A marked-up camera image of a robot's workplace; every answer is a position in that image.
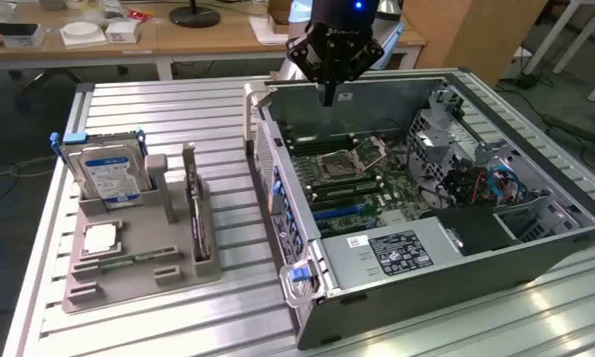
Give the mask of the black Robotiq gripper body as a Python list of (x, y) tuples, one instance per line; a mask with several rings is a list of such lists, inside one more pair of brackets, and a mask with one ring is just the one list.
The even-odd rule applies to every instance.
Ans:
[(350, 41), (359, 45), (371, 39), (375, 40), (372, 23), (378, 5), (378, 1), (312, 2), (306, 32), (311, 32), (312, 44), (324, 69), (327, 69), (327, 50), (331, 42)]

